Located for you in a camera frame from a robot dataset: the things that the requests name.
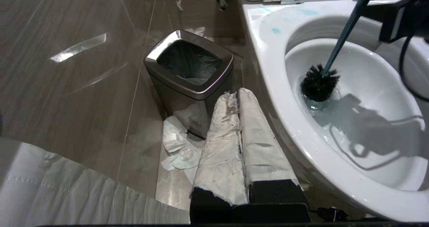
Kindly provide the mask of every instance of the teal brush handle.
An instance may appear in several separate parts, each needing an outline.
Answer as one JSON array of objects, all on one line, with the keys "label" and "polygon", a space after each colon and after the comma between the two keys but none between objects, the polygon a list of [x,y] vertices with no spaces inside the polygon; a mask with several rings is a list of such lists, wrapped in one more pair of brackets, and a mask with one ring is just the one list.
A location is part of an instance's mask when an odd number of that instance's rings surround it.
[{"label": "teal brush handle", "polygon": [[328,76],[329,69],[332,66],[332,63],[334,62],[335,58],[337,58],[338,53],[340,52],[341,48],[343,47],[344,43],[346,42],[347,37],[350,35],[350,32],[353,30],[353,27],[357,23],[357,20],[359,17],[363,14],[363,11],[365,9],[365,6],[368,4],[370,0],[358,0],[356,3],[356,6],[354,7],[353,11],[351,12],[350,18],[348,19],[346,26],[344,27],[343,31],[341,32],[341,35],[337,41],[337,44],[335,44],[334,50],[331,53],[331,56],[329,56],[328,62],[326,63],[325,68],[322,70],[322,76]]}]

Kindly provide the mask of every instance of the toilet brush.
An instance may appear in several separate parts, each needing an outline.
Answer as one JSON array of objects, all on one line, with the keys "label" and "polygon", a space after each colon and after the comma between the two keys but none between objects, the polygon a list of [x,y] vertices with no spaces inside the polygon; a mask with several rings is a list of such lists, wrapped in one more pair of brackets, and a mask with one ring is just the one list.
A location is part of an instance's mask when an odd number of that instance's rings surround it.
[{"label": "toilet brush", "polygon": [[347,37],[350,35],[353,27],[357,23],[360,15],[363,14],[368,2],[369,0],[358,0],[356,3],[356,6],[352,11],[346,26],[341,32],[340,38],[338,39],[325,68],[322,67],[322,64],[317,64],[317,67],[314,65],[310,67],[310,70],[306,73],[304,80],[301,82],[301,92],[304,97],[317,102],[322,102],[331,96],[340,76],[336,75],[337,70],[329,69],[343,47]]}]

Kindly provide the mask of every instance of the brown tile wall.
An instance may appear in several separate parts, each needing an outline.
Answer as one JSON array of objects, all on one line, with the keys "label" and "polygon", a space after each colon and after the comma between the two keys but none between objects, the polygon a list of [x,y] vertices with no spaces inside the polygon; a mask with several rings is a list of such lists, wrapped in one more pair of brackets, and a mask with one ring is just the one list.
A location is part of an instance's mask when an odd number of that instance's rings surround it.
[{"label": "brown tile wall", "polygon": [[225,12],[216,0],[182,0],[183,11],[176,0],[165,0],[173,30],[205,27],[207,37],[244,37],[238,0],[230,0]]},{"label": "brown tile wall", "polygon": [[[142,58],[146,42],[153,45],[172,30],[163,0],[2,4],[2,136],[58,153],[154,197],[162,117]],[[50,59],[103,34],[102,44],[59,63]]]}]

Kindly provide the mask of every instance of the toilet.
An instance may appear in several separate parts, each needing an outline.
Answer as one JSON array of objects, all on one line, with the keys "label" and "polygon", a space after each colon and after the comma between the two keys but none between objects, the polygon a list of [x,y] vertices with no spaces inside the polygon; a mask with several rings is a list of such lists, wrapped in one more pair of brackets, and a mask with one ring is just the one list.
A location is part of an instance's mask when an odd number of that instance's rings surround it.
[{"label": "toilet", "polygon": [[[249,50],[244,87],[299,180],[371,215],[429,221],[429,103],[397,73],[404,40],[382,43],[381,23],[360,18],[332,66],[342,76],[332,102],[314,110],[300,80],[312,64],[326,64],[356,0],[239,1]],[[404,65],[427,95],[429,44],[414,37]]]}]

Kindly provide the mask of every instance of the toilet rim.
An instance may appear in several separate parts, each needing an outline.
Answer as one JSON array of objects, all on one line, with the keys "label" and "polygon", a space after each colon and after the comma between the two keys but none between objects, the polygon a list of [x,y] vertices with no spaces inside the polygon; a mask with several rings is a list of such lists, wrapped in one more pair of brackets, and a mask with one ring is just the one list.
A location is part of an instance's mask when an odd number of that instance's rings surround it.
[{"label": "toilet rim", "polygon": [[[260,46],[261,42],[269,42],[269,44],[263,44],[261,49],[255,49],[255,53],[260,65],[260,74],[264,79],[274,110],[282,125],[287,126],[284,127],[285,131],[291,136],[297,148],[300,149],[300,152],[305,155],[312,166],[354,202],[379,215],[397,221],[429,221],[429,215],[427,214],[429,210],[429,190],[415,192],[398,190],[380,184],[361,173],[328,146],[320,136],[314,134],[313,128],[294,99],[291,86],[288,83],[284,61],[287,42],[289,42],[291,35],[298,27],[317,17],[350,14],[354,3],[350,1],[335,2],[335,4],[340,3],[342,6],[333,8],[329,13],[322,12],[317,16],[303,18],[300,22],[290,26],[285,34],[280,35],[261,34],[259,30],[264,16],[267,14],[273,16],[273,12],[284,8],[284,6],[270,8],[269,11],[264,13],[263,10],[254,10],[258,9],[258,7],[260,8],[261,5],[243,5],[253,45]],[[305,7],[307,9],[319,9],[321,6],[332,6],[332,2],[311,2],[294,5],[294,7]],[[412,40],[410,47],[415,47],[415,45],[416,41]],[[423,50],[419,49],[417,51],[429,59],[429,56],[426,56],[429,53],[424,53]],[[290,112],[299,112],[299,114],[289,114]]]}]

